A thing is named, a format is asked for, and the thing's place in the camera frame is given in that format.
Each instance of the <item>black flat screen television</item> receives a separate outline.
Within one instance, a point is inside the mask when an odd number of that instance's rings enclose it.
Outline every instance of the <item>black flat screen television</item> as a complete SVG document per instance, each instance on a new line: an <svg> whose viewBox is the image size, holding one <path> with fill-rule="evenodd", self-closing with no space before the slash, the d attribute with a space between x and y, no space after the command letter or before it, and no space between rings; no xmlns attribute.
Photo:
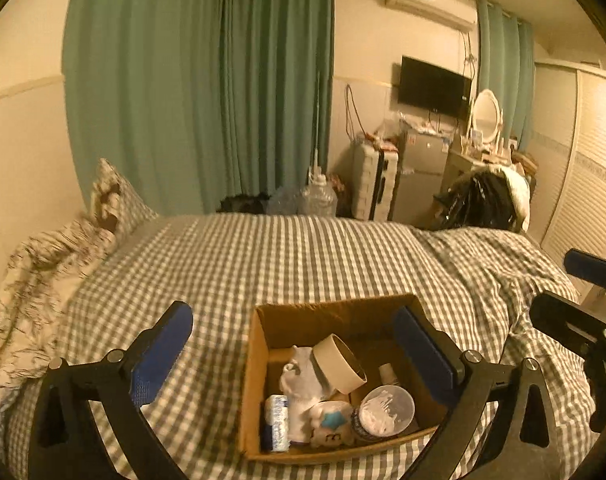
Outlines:
<svg viewBox="0 0 606 480"><path fill-rule="evenodd" d="M412 57L403 56L398 102L464 119L472 80Z"/></svg>

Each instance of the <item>oval mirror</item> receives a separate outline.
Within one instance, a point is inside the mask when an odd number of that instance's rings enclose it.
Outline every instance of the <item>oval mirror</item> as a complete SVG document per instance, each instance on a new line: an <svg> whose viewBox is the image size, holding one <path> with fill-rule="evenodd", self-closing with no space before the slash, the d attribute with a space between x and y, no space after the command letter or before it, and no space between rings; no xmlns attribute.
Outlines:
<svg viewBox="0 0 606 480"><path fill-rule="evenodd" d="M480 92L472 110L472 127L483 135L483 144L496 139L500 118L501 110L494 92L488 89Z"/></svg>

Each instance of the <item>curtain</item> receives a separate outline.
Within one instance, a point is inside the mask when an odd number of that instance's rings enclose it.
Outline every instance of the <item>curtain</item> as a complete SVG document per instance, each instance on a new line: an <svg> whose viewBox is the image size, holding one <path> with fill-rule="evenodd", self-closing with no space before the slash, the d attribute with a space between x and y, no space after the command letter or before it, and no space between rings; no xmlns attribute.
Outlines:
<svg viewBox="0 0 606 480"><path fill-rule="evenodd" d="M530 138L534 96L534 36L528 22L504 15L498 4L479 0L478 91L494 92L504 112L504 137L519 139L525 149Z"/></svg>
<svg viewBox="0 0 606 480"><path fill-rule="evenodd" d="M327 160L334 0L70 0L63 72L86 200L106 157L163 214Z"/></svg>

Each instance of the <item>cardboard box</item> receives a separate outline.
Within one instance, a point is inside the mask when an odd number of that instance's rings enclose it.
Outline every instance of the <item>cardboard box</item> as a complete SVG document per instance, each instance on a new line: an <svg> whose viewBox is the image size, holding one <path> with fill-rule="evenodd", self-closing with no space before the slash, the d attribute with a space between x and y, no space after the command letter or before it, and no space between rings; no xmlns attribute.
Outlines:
<svg viewBox="0 0 606 480"><path fill-rule="evenodd" d="M432 433L442 422L446 408L430 397L416 368L394 341L391 320L402 306L410 307L417 316L424 316L421 304L412 294L257 307L250 325L238 430L238 447L246 459L297 464L337 462L381 452ZM391 363L401 386L414 397L419 430L376 443L357 441L353 447L291 446L288 452L261 451L262 405L269 395L280 393L279 378L283 365L292 355L292 345L314 346L331 333L346 342L368 378L368 382L352 392L349 399L344 396L345 400L357 407L371 390L381 386L379 366Z"/></svg>

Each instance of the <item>wardrobe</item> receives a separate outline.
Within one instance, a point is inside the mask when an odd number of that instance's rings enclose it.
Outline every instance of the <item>wardrobe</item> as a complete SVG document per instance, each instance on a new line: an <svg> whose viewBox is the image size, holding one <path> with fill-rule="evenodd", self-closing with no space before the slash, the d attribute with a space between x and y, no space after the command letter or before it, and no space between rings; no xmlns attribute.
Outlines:
<svg viewBox="0 0 606 480"><path fill-rule="evenodd" d="M538 162L528 233L560 266L570 248L606 257L606 71L536 62L532 136ZM583 304L597 287L571 278Z"/></svg>

